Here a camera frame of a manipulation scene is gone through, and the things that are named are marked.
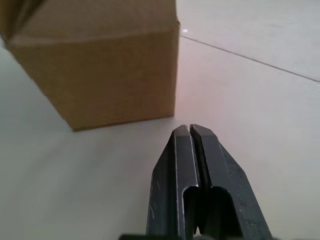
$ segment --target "cardboard box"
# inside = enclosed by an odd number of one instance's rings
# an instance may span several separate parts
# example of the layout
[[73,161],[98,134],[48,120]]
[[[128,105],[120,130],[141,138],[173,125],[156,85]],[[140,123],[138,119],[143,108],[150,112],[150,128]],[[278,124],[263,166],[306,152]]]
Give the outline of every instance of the cardboard box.
[[0,31],[73,130],[174,114],[175,0],[0,0]]

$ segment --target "black metal tool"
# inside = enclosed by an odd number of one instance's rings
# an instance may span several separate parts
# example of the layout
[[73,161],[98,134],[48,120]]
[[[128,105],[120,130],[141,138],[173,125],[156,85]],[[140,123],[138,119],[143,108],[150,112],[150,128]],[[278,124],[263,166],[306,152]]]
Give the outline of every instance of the black metal tool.
[[245,172],[208,128],[172,132],[151,181],[146,236],[121,240],[271,240]]

